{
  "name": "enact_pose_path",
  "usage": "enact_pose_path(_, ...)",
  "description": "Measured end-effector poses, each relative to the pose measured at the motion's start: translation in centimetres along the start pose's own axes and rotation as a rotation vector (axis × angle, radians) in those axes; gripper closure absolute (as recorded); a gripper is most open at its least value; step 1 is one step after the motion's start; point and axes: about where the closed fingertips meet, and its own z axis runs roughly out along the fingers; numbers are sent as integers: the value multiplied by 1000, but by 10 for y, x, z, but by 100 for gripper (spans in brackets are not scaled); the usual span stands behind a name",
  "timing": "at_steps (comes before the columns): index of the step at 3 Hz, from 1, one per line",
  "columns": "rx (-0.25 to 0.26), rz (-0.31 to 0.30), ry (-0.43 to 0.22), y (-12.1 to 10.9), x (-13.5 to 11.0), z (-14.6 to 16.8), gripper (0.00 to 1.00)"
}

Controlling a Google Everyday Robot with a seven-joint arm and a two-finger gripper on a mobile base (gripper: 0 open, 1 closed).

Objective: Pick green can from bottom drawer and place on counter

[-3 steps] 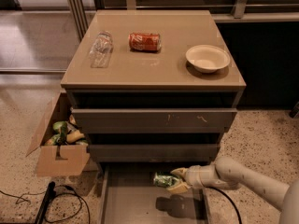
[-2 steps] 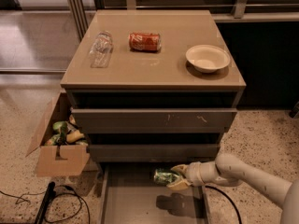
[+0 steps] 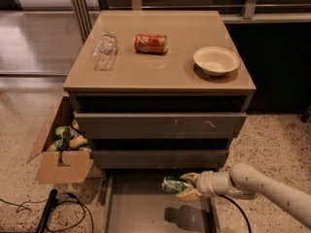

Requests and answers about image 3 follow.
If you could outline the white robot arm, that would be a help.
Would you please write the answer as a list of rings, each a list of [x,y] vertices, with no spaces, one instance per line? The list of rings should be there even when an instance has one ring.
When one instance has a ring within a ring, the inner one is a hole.
[[[248,164],[236,163],[229,171],[187,173],[181,179],[187,182],[186,189],[176,194],[182,201],[220,195],[251,200],[260,194],[311,229],[311,195],[273,180]]]

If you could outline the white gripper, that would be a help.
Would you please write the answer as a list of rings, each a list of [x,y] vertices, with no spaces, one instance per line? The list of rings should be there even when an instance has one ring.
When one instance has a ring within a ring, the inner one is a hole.
[[[189,187],[186,190],[177,194],[177,198],[181,201],[193,201],[198,199],[201,194],[206,197],[216,196],[213,186],[213,175],[212,171],[204,171],[200,174],[198,173],[186,173],[181,176],[181,179],[188,181],[190,183],[195,183],[196,188]]]

